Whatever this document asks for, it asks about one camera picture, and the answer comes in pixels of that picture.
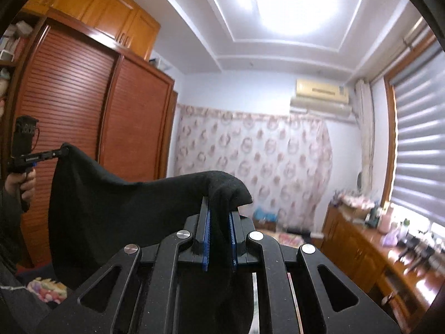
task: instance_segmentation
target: finger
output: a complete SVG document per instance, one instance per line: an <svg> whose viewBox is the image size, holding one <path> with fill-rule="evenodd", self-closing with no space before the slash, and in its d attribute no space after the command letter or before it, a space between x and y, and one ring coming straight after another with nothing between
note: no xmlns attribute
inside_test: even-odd
<svg viewBox="0 0 445 334"><path fill-rule="evenodd" d="M11 173L6 179L12 185L19 184L26 179L26 173Z"/></svg>
<svg viewBox="0 0 445 334"><path fill-rule="evenodd" d="M22 194L22 199L26 202L30 202L34 197L34 188L30 189L29 191L26 191Z"/></svg>
<svg viewBox="0 0 445 334"><path fill-rule="evenodd" d="M33 170L31 172L29 172L28 175L26 176L26 180L31 181L35 177L36 177L36 170L33 168Z"/></svg>
<svg viewBox="0 0 445 334"><path fill-rule="evenodd" d="M34 178L34 179L31 180L31 181L26 181L25 183L23 183L23 184L20 186L20 189L21 189L22 191L28 191L28 190L34 188L35 186L36 186L36 179Z"/></svg>

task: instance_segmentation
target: window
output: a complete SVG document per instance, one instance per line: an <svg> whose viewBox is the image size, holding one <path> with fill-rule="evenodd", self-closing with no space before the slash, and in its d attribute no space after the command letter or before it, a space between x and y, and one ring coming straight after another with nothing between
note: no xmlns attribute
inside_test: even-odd
<svg viewBox="0 0 445 334"><path fill-rule="evenodd" d="M445 53L434 35L395 66L385 83L393 125L382 199L395 204L398 221L404 216L416 229L443 237Z"/></svg>

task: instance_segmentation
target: triangular cutout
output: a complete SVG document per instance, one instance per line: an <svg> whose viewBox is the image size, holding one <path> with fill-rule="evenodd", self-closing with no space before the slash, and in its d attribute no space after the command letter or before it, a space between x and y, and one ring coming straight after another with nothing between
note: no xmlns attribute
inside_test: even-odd
<svg viewBox="0 0 445 334"><path fill-rule="evenodd" d="M120 266L114 266L90 291L81 299L81 304L87 308L93 309L99 313L103 313L107 308L108 300L111 292L116 284Z"/></svg>
<svg viewBox="0 0 445 334"><path fill-rule="evenodd" d="M326 266L319 265L317 269L335 312L350 308L359 302L359 299Z"/></svg>

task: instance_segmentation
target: human hand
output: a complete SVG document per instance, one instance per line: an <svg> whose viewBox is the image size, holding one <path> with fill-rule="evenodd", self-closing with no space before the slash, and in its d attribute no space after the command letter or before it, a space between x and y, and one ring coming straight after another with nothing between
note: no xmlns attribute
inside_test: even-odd
<svg viewBox="0 0 445 334"><path fill-rule="evenodd" d="M34 197L34 191L36 186L36 171L33 169L28 175L25 173L11 173L6 177L4 188L8 194L15 197L17 190L24 191L22 193L22 199L25 202L31 202Z"/></svg>

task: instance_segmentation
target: window blind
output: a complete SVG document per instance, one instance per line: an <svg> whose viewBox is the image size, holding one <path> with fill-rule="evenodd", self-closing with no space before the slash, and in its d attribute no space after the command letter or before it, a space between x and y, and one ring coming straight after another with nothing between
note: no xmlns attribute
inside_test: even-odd
<svg viewBox="0 0 445 334"><path fill-rule="evenodd" d="M391 202L445 225L445 53L439 43L390 84L397 116Z"/></svg>

